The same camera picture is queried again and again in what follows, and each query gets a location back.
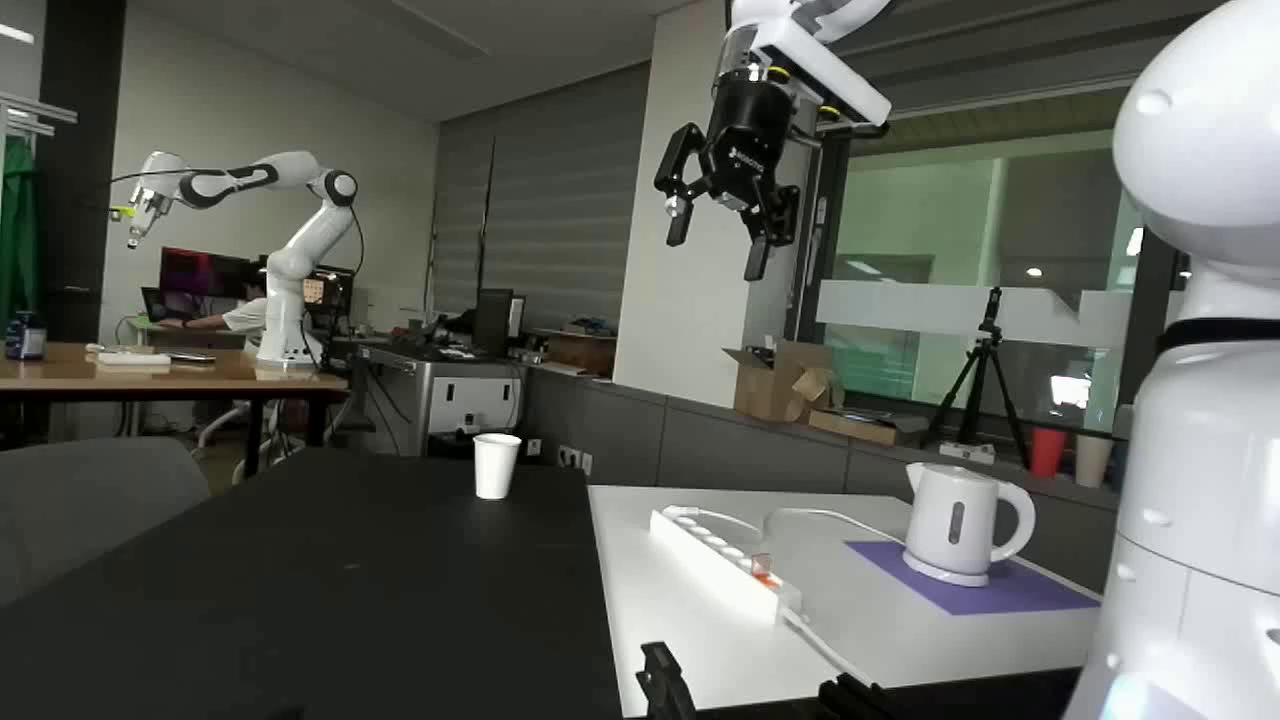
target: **paper cup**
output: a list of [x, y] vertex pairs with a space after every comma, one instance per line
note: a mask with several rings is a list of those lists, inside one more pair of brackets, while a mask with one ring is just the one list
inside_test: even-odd
[[1036, 427], [1034, 434], [1034, 476], [1053, 482], [1066, 466], [1067, 434], [1060, 427]]
[[476, 497], [504, 501], [511, 492], [511, 472], [520, 455], [520, 436], [481, 434], [476, 436]]
[[1108, 476], [1111, 441], [1108, 436], [1075, 436], [1075, 484], [1100, 490]]

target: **kettle handle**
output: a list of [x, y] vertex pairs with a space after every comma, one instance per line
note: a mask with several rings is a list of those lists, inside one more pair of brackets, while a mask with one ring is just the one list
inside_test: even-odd
[[1034, 504], [1034, 497], [1025, 490], [998, 484], [998, 497], [1011, 504], [1016, 533], [1000, 548], [994, 548], [994, 565], [1000, 565], [1000, 562], [1016, 556], [1020, 548], [1029, 548], [1029, 540], [1036, 533], [1036, 504]]

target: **white wall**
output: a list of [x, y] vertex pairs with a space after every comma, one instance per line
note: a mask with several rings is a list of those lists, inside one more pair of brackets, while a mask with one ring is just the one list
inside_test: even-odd
[[[117, 177], [138, 173], [154, 147], [196, 169], [233, 169], [283, 147], [307, 147], [328, 169], [362, 180], [366, 271], [356, 278], [356, 325], [393, 330], [424, 317], [424, 270], [433, 237], [437, 125], [369, 106], [183, 26], [128, 14]], [[178, 210], [128, 254], [123, 229], [108, 237], [106, 342], [140, 313], [140, 285], [160, 281], [160, 245], [224, 256], [282, 248], [318, 202], [303, 187], [250, 193], [220, 210]], [[326, 266], [356, 266], [356, 229]]]
[[749, 234], [738, 212], [699, 202], [687, 245], [667, 248], [666, 198], [653, 187], [653, 173], [667, 137], [687, 122], [704, 125], [711, 112], [711, 76], [726, 35], [720, 14], [720, 0], [697, 0], [655, 22], [612, 373], [615, 385], [699, 406], [734, 406], [738, 366], [726, 347], [744, 342]]

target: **white cup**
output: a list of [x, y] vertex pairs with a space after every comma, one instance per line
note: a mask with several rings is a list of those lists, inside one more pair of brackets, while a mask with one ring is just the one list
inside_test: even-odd
[[520, 436], [511, 434], [481, 434], [476, 441], [476, 497], [504, 501], [511, 490]]
[[1108, 436], [1075, 436], [1075, 484], [1100, 490], [1108, 476], [1111, 441]]

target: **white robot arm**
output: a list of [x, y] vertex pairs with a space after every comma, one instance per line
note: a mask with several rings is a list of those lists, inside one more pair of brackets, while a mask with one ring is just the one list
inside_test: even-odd
[[866, 30], [887, 0], [738, 0], [720, 49], [717, 107], [707, 133], [672, 133], [655, 169], [667, 198], [667, 245], [685, 245], [692, 202], [717, 198], [751, 234], [749, 281], [763, 278], [770, 248], [791, 245], [800, 187], [775, 186], [775, 159], [791, 137], [812, 137], [817, 117], [843, 128], [887, 122], [887, 99], [826, 45]]
[[143, 241], [173, 205], [211, 210], [257, 187], [307, 187], [320, 202], [318, 215], [269, 256], [269, 310], [257, 352], [262, 366], [318, 366], [318, 347], [303, 338], [303, 281], [350, 234], [356, 177], [320, 169], [311, 152], [278, 152], [245, 169], [190, 169], [169, 152], [154, 152], [138, 177], [134, 205], [119, 212], [128, 219], [128, 248]]

